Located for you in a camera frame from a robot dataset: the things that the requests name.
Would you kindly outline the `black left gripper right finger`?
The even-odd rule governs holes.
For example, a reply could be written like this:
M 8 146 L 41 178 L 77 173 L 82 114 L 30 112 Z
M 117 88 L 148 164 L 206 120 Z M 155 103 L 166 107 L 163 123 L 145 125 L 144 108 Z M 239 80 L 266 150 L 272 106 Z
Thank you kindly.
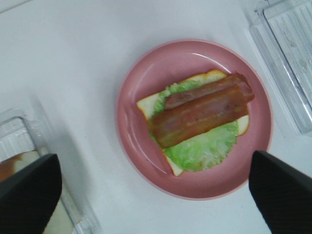
M 271 233 L 312 232 L 311 177 L 265 151 L 255 151 L 249 190 Z

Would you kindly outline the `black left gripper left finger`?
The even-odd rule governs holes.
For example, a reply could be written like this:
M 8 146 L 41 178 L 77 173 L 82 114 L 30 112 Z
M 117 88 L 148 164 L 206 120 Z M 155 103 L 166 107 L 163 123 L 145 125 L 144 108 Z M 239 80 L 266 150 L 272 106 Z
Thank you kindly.
M 0 183 L 0 232 L 41 234 L 62 191 L 58 156 L 47 154 Z

